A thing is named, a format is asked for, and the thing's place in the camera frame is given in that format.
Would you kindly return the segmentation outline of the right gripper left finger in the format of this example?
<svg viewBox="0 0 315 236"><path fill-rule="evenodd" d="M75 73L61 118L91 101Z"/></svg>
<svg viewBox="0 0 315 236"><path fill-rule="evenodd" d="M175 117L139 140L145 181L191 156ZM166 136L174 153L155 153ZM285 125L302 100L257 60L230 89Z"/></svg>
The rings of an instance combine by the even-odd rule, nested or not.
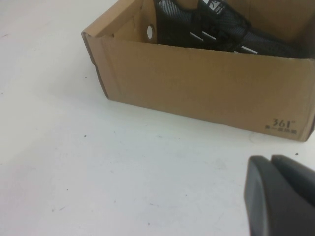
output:
<svg viewBox="0 0 315 236"><path fill-rule="evenodd" d="M244 200L252 236L315 234L315 195L299 195L271 159L249 158Z"/></svg>

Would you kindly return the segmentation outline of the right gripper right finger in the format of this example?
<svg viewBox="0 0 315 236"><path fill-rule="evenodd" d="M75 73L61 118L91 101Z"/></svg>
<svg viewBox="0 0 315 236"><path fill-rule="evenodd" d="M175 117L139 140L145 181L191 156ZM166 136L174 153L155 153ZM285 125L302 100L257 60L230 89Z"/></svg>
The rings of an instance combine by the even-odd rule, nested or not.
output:
<svg viewBox="0 0 315 236"><path fill-rule="evenodd" d="M272 156L271 162L299 195L315 194L313 170L283 155Z"/></svg>

